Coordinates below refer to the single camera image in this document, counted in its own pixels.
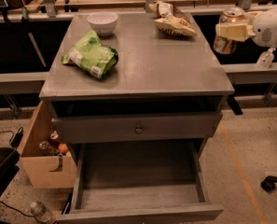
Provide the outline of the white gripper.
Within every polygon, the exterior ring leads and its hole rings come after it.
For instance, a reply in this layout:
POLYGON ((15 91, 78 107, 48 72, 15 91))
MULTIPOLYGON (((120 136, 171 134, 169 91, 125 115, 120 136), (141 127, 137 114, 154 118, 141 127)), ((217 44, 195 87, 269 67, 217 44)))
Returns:
POLYGON ((215 26, 216 34, 239 42, 253 37, 253 41, 260 47, 277 48, 277 8, 264 12, 248 11, 244 13, 244 17, 249 22, 253 21, 253 26, 245 22, 218 23, 215 26))

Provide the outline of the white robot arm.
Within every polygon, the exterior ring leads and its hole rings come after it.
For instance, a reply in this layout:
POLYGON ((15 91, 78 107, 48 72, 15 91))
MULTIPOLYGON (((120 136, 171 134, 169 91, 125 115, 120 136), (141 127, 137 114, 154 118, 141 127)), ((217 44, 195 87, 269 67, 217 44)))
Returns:
POLYGON ((260 47, 277 48, 277 8, 246 12, 227 8, 215 26, 218 36, 244 42, 251 38, 260 47))

